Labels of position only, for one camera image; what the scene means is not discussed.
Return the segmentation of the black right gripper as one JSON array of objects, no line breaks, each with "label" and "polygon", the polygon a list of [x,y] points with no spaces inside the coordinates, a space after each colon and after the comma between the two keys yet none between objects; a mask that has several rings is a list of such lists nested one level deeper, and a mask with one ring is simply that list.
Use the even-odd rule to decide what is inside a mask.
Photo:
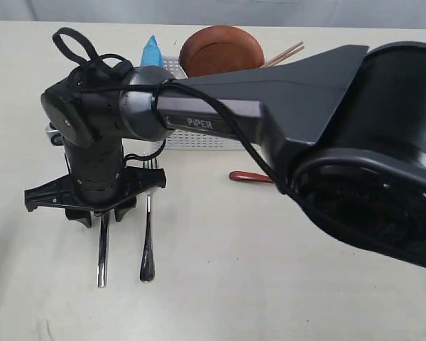
[{"label": "black right gripper", "polygon": [[95,185],[78,183],[72,175],[64,175],[37,188],[24,191],[24,205],[32,212],[38,207],[65,209],[68,221],[92,227],[90,211],[105,212],[114,209],[117,222],[136,207],[137,195],[152,188],[165,187],[163,169],[126,167],[118,178]]}]

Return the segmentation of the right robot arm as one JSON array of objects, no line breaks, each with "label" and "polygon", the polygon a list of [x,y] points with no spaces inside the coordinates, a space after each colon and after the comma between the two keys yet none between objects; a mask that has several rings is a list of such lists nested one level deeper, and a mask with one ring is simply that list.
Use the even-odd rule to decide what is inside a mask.
[{"label": "right robot arm", "polygon": [[79,60],[41,103],[67,175],[24,193],[28,211],[127,212],[164,187],[122,141],[190,131],[241,142],[322,231],[426,268],[426,43],[344,45],[278,67],[176,80],[120,58]]}]

